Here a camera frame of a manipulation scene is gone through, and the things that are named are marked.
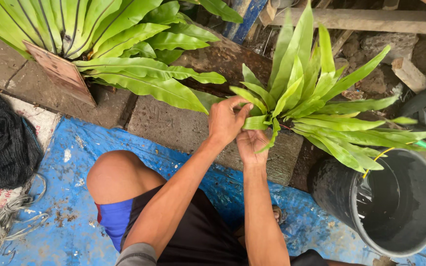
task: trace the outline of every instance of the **sleeve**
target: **sleeve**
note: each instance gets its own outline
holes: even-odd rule
[[[309,249],[290,262],[291,266],[328,266],[317,251]]]
[[[146,243],[128,246],[121,252],[115,266],[156,266],[154,248]]]

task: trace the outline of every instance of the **leg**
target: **leg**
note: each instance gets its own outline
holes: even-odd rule
[[[102,154],[87,176],[88,191],[97,204],[132,199],[166,182],[159,173],[127,150]]]

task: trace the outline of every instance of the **forearm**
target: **forearm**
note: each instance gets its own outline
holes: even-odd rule
[[[287,246],[272,211],[265,166],[245,166],[244,207],[249,263],[290,265]]]
[[[197,152],[147,203],[131,228],[124,248],[150,244],[159,256],[172,238],[204,174],[223,147],[205,140]]]

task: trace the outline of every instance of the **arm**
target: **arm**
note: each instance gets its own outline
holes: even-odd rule
[[[147,203],[129,231],[124,249],[136,243],[147,243],[154,248],[157,257],[161,255],[211,163],[240,132],[253,106],[245,105],[237,115],[233,108],[244,102],[247,101],[241,97],[232,97],[213,104],[208,119],[209,137]]]
[[[268,151],[259,154],[269,140],[260,130],[247,130],[236,138],[244,165],[246,249],[251,265],[290,265],[282,232],[274,218],[267,185]]]

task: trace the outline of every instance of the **person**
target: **person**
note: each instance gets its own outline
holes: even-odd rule
[[[240,103],[246,104],[237,112]],[[169,181],[130,151],[110,151],[97,159],[87,187],[98,222],[121,252],[116,266],[345,265],[326,262],[314,250],[289,257],[267,185],[268,151],[255,153],[269,139],[260,130],[241,130],[252,107],[239,96],[213,104],[208,138]],[[244,166],[246,249],[198,188],[234,139]]]

